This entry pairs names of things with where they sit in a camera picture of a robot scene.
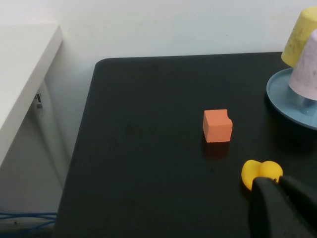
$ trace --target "pink cup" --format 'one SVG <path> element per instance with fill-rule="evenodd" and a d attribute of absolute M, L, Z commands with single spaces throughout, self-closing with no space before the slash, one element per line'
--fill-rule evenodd
<path fill-rule="evenodd" d="M 289 86 L 295 93 L 317 100 L 317 29 L 311 33 L 303 49 Z"/>

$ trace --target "yellow cup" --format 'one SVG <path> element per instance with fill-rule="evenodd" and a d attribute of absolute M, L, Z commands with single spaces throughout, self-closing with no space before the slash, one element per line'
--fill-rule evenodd
<path fill-rule="evenodd" d="M 317 6 L 304 9 L 297 19 L 282 53 L 282 60 L 295 67 L 312 31 L 317 29 Z"/>

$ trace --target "black table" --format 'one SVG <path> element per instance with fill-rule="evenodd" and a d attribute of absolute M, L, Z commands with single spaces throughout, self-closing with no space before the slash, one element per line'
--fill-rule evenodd
<path fill-rule="evenodd" d="M 55 238 L 247 238 L 245 161 L 273 160 L 317 189 L 316 135 L 265 100 L 281 53 L 105 59 L 96 64 Z M 230 144 L 203 113 L 228 109 Z"/>

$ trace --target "blue plate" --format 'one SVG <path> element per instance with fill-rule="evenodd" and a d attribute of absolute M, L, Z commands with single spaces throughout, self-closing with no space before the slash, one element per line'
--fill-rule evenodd
<path fill-rule="evenodd" d="M 298 95 L 288 86 L 292 72 L 293 68 L 284 69 L 269 79 L 266 86 L 268 98 L 282 115 L 317 130 L 317 101 Z"/>

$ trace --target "paper cup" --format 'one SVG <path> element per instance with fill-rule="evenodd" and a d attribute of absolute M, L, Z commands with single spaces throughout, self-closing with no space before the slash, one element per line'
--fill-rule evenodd
<path fill-rule="evenodd" d="M 297 19 L 282 53 L 282 60 L 285 63 L 295 67 L 309 36 L 315 29 L 317 29 L 317 7 L 313 6 L 304 9 Z"/>
<path fill-rule="evenodd" d="M 297 94 L 317 100 L 317 30 L 309 37 L 289 81 Z"/>

